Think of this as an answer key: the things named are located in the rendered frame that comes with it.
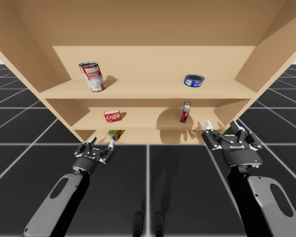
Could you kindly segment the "red and white can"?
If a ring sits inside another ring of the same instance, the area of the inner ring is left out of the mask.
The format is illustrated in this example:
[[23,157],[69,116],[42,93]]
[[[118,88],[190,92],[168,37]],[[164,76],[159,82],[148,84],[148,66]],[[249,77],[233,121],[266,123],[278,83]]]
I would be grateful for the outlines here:
[[95,61],[80,63],[79,68],[83,77],[92,92],[100,92],[105,90],[106,86],[99,65]]

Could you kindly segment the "blue flat can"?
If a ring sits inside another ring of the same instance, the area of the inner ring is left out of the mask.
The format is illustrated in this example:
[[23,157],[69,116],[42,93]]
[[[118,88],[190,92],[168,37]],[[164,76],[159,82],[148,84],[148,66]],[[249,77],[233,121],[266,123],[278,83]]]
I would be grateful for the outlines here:
[[189,87],[200,87],[204,81],[204,77],[198,74],[187,74],[184,84]]

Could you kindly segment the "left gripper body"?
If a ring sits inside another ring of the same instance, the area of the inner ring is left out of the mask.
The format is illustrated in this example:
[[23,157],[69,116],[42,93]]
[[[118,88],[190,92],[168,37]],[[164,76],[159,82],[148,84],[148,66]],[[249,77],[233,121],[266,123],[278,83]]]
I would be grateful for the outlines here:
[[101,151],[74,152],[77,160],[73,163],[72,168],[79,173],[93,174],[103,154]]

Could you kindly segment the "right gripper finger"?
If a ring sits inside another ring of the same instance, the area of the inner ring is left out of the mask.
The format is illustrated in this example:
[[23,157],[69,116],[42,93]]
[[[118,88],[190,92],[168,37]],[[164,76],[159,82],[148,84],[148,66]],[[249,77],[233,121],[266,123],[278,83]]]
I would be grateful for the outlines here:
[[211,151],[234,149],[234,142],[231,136],[226,136],[215,131],[209,120],[205,122],[205,131],[202,133],[202,138]]
[[241,144],[245,149],[254,151],[262,149],[262,143],[258,140],[257,136],[250,130],[245,130],[236,121],[230,123],[230,127],[235,132],[237,143]]

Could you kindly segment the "red and white carton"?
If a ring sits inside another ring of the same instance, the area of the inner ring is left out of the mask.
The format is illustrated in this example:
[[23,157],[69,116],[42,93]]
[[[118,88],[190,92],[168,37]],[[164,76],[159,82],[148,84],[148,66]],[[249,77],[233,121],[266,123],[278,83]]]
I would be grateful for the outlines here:
[[104,117],[107,123],[112,123],[121,120],[121,114],[119,110],[106,111],[104,112]]

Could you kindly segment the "pale wooden shelf unit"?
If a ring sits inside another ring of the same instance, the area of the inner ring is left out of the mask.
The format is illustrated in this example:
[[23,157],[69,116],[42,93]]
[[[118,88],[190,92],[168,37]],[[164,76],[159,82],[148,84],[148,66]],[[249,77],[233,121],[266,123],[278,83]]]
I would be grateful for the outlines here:
[[[0,60],[80,141],[200,143],[296,60],[296,0],[0,0]],[[89,61],[105,90],[89,89]]]

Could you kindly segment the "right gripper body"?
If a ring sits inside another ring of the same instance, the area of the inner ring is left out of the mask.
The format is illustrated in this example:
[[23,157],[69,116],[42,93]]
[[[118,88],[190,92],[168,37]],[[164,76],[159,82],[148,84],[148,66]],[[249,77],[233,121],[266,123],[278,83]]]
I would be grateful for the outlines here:
[[238,144],[237,137],[235,135],[227,136],[231,136],[234,142],[234,149],[222,150],[224,160],[229,167],[258,167],[263,164],[263,161],[258,155],[257,151],[245,149],[243,146],[241,146],[241,144]]

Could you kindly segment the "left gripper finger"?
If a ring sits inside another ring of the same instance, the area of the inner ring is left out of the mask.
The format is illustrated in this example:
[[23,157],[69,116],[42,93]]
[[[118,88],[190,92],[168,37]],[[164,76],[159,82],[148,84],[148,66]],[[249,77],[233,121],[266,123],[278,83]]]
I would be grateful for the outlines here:
[[109,163],[110,159],[114,155],[114,145],[115,145],[115,141],[111,140],[111,142],[106,148],[99,149],[99,148],[93,147],[94,160],[97,162],[102,162],[104,164]]
[[91,141],[88,142],[82,142],[76,151],[74,152],[74,155],[76,157],[78,156],[91,156],[93,154],[93,149],[95,148],[95,142],[97,140],[97,137],[94,137]]

